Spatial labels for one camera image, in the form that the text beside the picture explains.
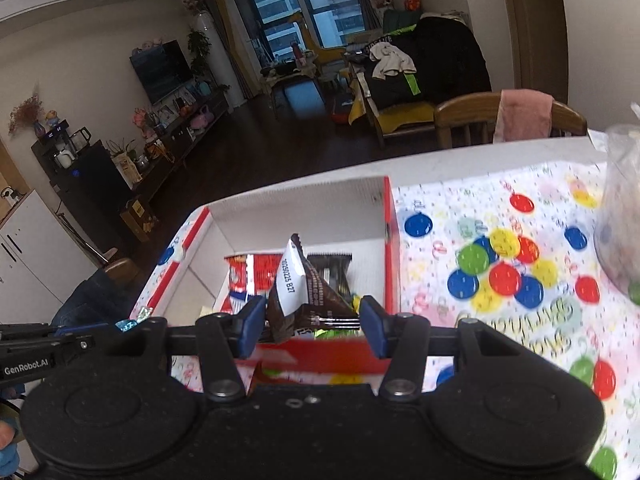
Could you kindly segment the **black snack packet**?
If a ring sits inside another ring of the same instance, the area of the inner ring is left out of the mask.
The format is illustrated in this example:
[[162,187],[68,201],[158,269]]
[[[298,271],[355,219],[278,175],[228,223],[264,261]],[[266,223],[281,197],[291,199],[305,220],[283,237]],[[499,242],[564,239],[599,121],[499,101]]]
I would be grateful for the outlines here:
[[340,295],[350,295],[347,270],[352,262],[351,254],[313,254],[307,259],[333,290]]

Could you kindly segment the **wooden chair with jeans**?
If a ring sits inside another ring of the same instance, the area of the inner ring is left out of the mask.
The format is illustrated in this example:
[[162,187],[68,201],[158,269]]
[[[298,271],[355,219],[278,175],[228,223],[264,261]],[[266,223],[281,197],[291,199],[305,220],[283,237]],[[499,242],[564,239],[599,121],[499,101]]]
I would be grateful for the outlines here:
[[106,276],[120,288],[131,285],[140,273],[140,268],[130,258],[120,258],[104,266]]

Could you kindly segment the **dark blue jeans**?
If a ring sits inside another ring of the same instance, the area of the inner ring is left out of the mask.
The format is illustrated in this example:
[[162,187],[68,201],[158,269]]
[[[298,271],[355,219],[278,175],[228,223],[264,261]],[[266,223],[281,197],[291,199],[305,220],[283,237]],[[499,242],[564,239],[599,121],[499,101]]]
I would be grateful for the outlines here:
[[129,318],[131,302],[126,292],[102,270],[82,281],[52,318],[58,327],[115,324]]

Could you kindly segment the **clear plastic bag of snacks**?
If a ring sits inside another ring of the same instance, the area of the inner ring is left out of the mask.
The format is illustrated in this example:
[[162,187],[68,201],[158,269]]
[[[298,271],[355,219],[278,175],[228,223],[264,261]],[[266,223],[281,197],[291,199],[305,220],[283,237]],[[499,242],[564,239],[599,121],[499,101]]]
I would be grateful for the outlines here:
[[594,247],[611,282],[639,304],[639,127],[616,125],[605,133],[608,161]]

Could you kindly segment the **red cardboard shoe box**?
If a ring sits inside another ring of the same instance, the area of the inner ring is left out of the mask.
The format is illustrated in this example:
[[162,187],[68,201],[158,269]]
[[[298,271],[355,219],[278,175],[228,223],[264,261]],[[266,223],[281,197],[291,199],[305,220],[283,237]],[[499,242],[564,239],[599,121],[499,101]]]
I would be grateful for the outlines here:
[[250,192],[196,208],[171,237],[130,312],[191,325],[210,312],[267,301],[276,340],[245,366],[320,375],[379,375],[386,362],[359,333],[358,311],[332,299],[312,255],[349,256],[352,294],[400,309],[399,237],[390,180],[366,177]]

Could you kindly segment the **black television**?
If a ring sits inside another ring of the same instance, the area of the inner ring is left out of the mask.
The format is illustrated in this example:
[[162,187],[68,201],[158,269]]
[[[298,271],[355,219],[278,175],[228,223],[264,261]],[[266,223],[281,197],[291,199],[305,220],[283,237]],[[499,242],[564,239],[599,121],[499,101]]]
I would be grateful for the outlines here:
[[193,79],[177,40],[131,55],[129,61],[150,103],[155,105]]

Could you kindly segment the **dark sofa with clothes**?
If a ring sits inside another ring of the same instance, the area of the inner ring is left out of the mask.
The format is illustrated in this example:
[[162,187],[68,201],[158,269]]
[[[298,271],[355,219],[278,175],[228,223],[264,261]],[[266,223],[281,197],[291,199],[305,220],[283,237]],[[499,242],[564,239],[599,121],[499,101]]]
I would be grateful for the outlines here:
[[[416,73],[373,78],[375,62],[369,49],[381,41],[408,54]],[[433,125],[440,104],[491,90],[487,64],[472,29],[451,15],[424,14],[416,24],[370,42],[347,59],[354,70],[348,122],[371,114],[373,128],[383,136],[410,126]]]

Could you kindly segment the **pink cloth on chair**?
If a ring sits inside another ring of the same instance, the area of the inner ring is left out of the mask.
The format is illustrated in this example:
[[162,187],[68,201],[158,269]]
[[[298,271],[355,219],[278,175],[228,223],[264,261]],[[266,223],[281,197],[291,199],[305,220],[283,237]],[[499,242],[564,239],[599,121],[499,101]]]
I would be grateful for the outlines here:
[[494,142],[547,139],[552,129],[554,99],[530,89],[502,90]]

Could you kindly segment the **red snack bag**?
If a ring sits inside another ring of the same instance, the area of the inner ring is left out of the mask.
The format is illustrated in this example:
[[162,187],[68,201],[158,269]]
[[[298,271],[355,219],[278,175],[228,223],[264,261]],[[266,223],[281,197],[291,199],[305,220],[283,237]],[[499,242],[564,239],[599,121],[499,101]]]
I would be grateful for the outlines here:
[[238,313],[254,296],[269,295],[276,280],[282,254],[242,254],[224,258],[228,264],[228,292],[221,311]]

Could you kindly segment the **dark chocolate snack packet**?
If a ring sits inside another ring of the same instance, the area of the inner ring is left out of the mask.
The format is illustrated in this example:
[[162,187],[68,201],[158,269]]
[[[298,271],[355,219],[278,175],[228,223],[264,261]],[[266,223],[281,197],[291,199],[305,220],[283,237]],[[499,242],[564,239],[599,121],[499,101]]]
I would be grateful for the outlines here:
[[311,265],[297,233],[285,246],[268,296],[266,319],[276,344],[322,328],[360,329],[358,313]]

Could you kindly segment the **white cabinet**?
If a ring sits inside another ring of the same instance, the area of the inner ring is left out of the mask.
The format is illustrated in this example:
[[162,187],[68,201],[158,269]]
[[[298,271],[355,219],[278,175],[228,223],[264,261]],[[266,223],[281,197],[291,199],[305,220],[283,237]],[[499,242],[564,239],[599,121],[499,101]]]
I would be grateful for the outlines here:
[[29,192],[1,222],[1,322],[49,322],[98,266]]

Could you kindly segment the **green biscuit packet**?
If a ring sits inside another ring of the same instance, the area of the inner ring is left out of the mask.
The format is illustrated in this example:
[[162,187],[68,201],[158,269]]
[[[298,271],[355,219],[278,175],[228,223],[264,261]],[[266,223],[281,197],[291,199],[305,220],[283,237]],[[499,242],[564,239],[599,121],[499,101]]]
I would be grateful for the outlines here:
[[347,337],[359,337],[360,330],[344,330],[344,328],[331,328],[330,330],[315,330],[314,331],[314,339],[336,339],[336,338],[347,338]]

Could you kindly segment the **white garment on sofa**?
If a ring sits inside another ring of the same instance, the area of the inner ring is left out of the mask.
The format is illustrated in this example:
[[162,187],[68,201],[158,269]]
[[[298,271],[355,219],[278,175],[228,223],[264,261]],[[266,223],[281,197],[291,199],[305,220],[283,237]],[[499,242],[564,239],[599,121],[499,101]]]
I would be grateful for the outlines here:
[[381,41],[369,49],[370,60],[375,62],[372,77],[384,80],[399,74],[415,74],[412,58],[389,42]]

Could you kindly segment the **balloon birthday tablecloth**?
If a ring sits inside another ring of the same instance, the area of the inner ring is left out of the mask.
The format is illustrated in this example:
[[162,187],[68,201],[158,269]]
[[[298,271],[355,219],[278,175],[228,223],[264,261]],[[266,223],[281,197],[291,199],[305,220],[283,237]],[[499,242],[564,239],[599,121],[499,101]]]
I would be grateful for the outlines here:
[[393,188],[400,312],[478,318],[582,380],[605,422],[589,466],[639,474],[639,309],[594,251],[603,165],[536,166]]

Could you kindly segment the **wooden chair with pink cloth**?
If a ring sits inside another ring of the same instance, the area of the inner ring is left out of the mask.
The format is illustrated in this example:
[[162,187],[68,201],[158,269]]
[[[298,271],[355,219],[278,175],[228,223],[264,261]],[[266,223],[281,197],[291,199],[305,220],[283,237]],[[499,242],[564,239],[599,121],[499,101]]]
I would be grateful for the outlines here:
[[459,96],[434,111],[440,140],[451,143],[454,134],[465,146],[474,140],[497,144],[587,134],[587,119],[550,94],[532,89],[509,89]]

